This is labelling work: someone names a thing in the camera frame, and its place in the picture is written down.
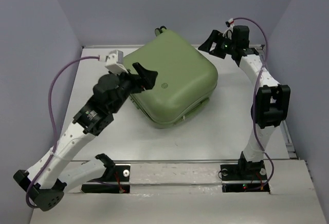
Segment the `green suitcase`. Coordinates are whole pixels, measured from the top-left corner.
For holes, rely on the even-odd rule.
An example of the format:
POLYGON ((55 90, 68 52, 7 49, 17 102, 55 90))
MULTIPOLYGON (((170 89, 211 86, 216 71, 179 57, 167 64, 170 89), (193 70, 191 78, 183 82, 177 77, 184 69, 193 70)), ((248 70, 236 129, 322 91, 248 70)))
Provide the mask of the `green suitcase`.
POLYGON ((209 102, 218 72, 195 47, 176 32, 160 27, 156 37, 123 58, 126 69, 133 63, 158 72, 155 86, 130 100, 156 128, 169 128, 196 115, 209 102))

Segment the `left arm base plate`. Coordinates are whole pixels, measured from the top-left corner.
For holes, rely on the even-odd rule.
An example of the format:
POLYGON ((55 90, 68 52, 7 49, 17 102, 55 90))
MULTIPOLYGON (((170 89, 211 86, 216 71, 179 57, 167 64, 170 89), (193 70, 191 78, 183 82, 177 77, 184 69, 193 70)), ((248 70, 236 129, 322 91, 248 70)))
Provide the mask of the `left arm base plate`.
POLYGON ((128 194, 130 193, 130 164, 116 164, 112 173, 103 178, 94 179, 82 184, 82 193, 95 194, 128 194))

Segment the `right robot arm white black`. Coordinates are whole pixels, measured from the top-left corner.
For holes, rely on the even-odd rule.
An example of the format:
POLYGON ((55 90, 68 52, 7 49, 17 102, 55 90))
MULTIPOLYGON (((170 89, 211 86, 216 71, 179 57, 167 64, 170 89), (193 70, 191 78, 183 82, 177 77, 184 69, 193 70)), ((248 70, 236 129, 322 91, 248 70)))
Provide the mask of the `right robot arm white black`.
POLYGON ((290 87, 280 84, 266 69, 258 51, 249 46, 249 28, 232 26, 227 33, 213 30, 199 50, 218 58, 230 55, 254 86, 251 106, 253 128, 237 164, 221 165, 224 181, 252 181, 267 178, 264 158, 275 129, 287 117, 290 87))

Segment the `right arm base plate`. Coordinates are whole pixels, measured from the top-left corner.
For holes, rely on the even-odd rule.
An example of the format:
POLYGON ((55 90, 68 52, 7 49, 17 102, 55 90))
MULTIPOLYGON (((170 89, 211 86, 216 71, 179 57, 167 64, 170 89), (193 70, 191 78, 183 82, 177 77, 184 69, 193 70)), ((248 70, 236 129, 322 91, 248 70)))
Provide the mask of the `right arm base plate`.
POLYGON ((237 164, 223 164, 218 172, 223 193, 266 192, 270 193, 265 166, 255 171, 240 173, 237 164))

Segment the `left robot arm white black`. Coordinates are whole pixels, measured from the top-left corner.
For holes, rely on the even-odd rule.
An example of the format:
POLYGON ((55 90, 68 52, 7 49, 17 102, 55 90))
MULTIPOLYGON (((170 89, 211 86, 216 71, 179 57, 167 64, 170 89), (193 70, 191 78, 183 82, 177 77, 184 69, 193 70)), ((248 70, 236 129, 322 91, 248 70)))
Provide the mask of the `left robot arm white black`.
POLYGON ((115 163, 106 154, 98 154, 76 170, 67 170, 75 155, 110 125, 131 94, 151 90, 156 83, 157 71, 147 70, 133 63, 135 74, 123 68, 108 74, 93 86, 93 95, 76 113, 63 135, 49 151, 27 170, 18 170, 13 179, 26 192, 29 207, 49 211, 72 188, 90 180, 108 181, 115 173, 115 163))

